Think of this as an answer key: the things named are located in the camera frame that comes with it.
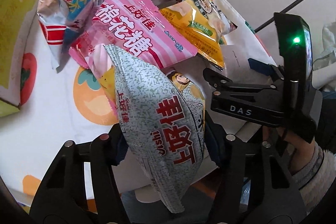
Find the person right hand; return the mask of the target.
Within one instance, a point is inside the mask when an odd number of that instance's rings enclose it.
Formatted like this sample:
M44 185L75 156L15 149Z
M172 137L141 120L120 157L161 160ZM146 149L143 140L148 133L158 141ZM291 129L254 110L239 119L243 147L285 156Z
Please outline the person right hand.
M308 174L314 167L315 139L310 143L285 128L270 128L263 126L263 141L270 142L271 133L277 133L286 145L285 150L290 156L288 169L292 175Z

